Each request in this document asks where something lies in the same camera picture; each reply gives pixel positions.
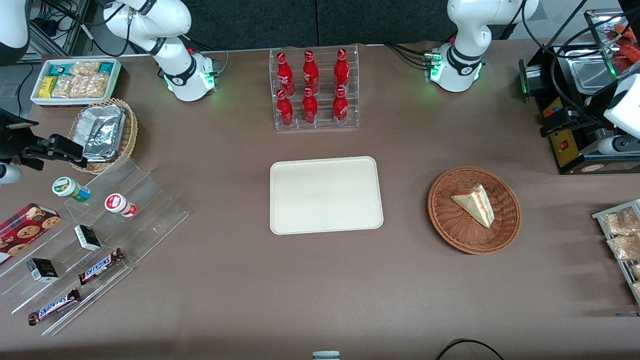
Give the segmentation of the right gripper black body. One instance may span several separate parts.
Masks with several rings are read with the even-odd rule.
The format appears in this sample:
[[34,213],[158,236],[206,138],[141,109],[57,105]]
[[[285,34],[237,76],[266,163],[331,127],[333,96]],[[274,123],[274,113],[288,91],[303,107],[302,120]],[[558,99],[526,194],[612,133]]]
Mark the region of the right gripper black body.
[[31,121],[0,110],[0,161],[11,164],[14,157],[18,157],[24,150],[38,144],[31,127],[38,126],[38,121]]

